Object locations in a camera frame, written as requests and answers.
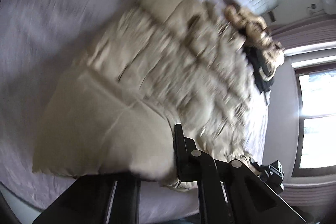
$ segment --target black cloth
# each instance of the black cloth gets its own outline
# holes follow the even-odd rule
[[[243,47],[243,52],[246,53],[246,57],[249,63],[253,66],[254,82],[260,91],[260,94],[270,91],[271,86],[274,83],[274,78],[272,78],[270,81],[264,81],[260,75],[260,68],[262,68],[265,75],[269,75],[269,71],[261,50],[254,47]]]

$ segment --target window frame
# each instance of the window frame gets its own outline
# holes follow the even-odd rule
[[[330,71],[336,69],[336,62],[329,62],[325,64],[316,64],[312,66],[296,68],[295,78],[298,90],[299,97],[299,139],[296,150],[296,157],[294,163],[294,169],[292,173],[292,177],[318,177],[318,176],[327,176],[336,174],[336,165],[328,166],[328,167],[320,167],[320,168],[300,168],[301,157],[302,157],[302,149],[303,149],[303,137],[305,134],[305,119],[309,118],[320,118],[320,117],[328,117],[330,115],[312,115],[312,116],[303,116],[302,112],[302,91],[299,76],[308,75],[314,72],[323,72]]]

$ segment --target window pane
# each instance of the window pane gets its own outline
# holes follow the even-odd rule
[[[300,168],[336,165],[336,116],[304,121]]]
[[[336,70],[299,76],[302,115],[336,113]]]

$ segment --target round metal screw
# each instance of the round metal screw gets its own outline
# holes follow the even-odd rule
[[[193,150],[191,151],[191,155],[194,157],[199,157],[200,155],[202,155],[202,152],[200,150]]]
[[[232,165],[233,167],[235,167],[235,168],[239,168],[239,167],[241,167],[242,162],[241,162],[240,160],[233,160],[233,161],[231,162],[231,165]]]

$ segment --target bed sheet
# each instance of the bed sheet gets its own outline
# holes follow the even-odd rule
[[[224,0],[213,0],[218,7]],[[249,5],[247,0],[235,0]],[[60,74],[95,33],[136,0],[2,0],[0,2],[0,181],[29,204],[44,209],[71,178],[33,174],[39,118]],[[247,150],[261,161],[267,122],[263,96],[254,96]],[[140,223],[181,218],[198,211],[197,191],[178,193],[143,183]]]

